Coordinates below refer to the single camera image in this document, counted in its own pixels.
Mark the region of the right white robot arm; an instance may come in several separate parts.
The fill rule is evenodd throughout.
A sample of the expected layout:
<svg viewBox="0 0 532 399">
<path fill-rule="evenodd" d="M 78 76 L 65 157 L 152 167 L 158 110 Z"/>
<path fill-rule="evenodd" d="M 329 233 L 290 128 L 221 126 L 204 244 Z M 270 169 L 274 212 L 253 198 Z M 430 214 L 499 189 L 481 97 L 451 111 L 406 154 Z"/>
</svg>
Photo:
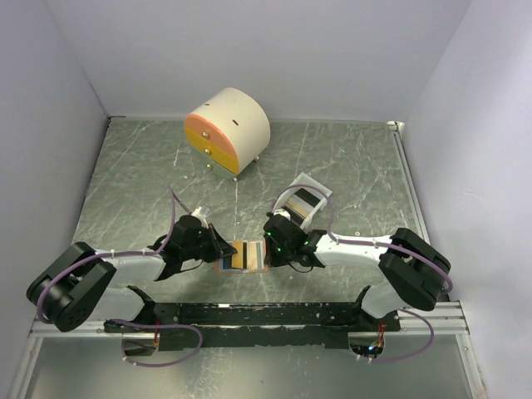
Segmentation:
<svg viewBox="0 0 532 399">
<path fill-rule="evenodd" d="M 264 239 L 272 267 L 296 263 L 309 268 L 379 270 L 384 281 L 364 288 L 352 311 L 361 330 L 373 329 L 387 314 L 405 307 L 429 312 L 452 289 L 450 262 L 407 228 L 390 236 L 357 239 L 322 229 L 306 233 L 285 216 L 271 214 L 264 225 Z"/>
</svg>

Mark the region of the cream round drawer cabinet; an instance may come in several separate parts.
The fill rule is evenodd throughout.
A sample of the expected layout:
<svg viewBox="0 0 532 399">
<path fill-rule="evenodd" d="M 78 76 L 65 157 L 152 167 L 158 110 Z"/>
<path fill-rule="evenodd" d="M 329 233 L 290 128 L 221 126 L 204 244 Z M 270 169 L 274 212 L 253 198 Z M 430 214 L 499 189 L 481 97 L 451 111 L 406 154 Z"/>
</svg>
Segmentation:
<svg viewBox="0 0 532 399">
<path fill-rule="evenodd" d="M 238 175 L 268 147 L 270 122 L 251 96 L 226 87 L 190 112 L 185 137 L 208 170 L 227 180 Z"/>
</svg>

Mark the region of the white plastic card bin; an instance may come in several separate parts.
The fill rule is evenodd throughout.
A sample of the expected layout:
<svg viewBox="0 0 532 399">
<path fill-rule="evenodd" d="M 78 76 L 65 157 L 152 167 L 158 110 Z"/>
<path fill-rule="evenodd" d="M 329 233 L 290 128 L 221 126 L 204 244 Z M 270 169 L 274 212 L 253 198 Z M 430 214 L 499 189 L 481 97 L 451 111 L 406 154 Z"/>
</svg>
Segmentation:
<svg viewBox="0 0 532 399">
<path fill-rule="evenodd" d="M 331 194 L 329 188 L 302 172 L 280 195 L 274 210 L 288 216 L 303 231 L 309 231 L 313 217 L 325 208 L 326 197 Z"/>
</svg>

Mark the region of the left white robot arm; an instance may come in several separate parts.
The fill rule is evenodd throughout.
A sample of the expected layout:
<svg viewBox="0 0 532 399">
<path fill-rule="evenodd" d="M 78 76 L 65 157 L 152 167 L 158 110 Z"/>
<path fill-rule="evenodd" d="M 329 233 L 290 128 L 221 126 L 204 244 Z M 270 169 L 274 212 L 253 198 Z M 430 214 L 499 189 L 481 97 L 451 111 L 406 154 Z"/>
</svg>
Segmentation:
<svg viewBox="0 0 532 399">
<path fill-rule="evenodd" d="M 185 214 L 169 234 L 142 250 L 102 252 L 85 242 L 65 250 L 28 287 L 27 299 L 44 322 L 70 332 L 86 321 L 125 320 L 137 332 L 158 320 L 155 300 L 136 283 L 163 281 L 184 263 L 213 263 L 238 251 L 212 224 Z"/>
</svg>

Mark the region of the stack of cards in bin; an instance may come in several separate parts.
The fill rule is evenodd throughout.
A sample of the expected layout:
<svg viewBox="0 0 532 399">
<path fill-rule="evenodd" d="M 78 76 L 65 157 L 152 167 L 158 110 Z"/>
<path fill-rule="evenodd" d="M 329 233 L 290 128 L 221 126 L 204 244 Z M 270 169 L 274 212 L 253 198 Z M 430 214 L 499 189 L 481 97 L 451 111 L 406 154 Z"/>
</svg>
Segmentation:
<svg viewBox="0 0 532 399">
<path fill-rule="evenodd" d="M 294 191 L 281 206 L 291 215 L 291 220 L 301 225 L 310 220 L 320 210 L 322 198 L 317 197 L 310 189 L 301 187 Z"/>
</svg>

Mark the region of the pink leather card holder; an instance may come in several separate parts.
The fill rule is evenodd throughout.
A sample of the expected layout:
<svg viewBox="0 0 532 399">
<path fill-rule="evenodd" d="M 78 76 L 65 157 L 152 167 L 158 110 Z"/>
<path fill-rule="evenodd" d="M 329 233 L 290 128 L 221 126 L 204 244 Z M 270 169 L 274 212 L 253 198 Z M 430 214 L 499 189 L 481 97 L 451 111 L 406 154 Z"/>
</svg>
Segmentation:
<svg viewBox="0 0 532 399">
<path fill-rule="evenodd" d="M 231 245 L 236 253 L 220 259 L 215 264 L 219 273 L 267 273 L 265 241 L 234 240 Z"/>
</svg>

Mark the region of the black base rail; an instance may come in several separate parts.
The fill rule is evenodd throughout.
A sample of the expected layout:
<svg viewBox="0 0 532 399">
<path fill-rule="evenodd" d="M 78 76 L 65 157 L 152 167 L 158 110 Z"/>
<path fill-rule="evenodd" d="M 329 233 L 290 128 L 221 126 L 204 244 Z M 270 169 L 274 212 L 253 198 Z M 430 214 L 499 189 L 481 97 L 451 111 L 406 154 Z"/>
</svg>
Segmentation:
<svg viewBox="0 0 532 399">
<path fill-rule="evenodd" d="M 107 333 L 159 333 L 159 349 L 176 351 L 198 343 L 195 332 L 169 328 L 179 323 L 198 328 L 203 347 L 277 347 L 317 345 L 348 347 L 350 333 L 374 337 L 382 325 L 400 330 L 397 312 L 375 319 L 357 303 L 154 303 L 136 317 L 138 328 L 115 318 L 104 322 Z"/>
</svg>

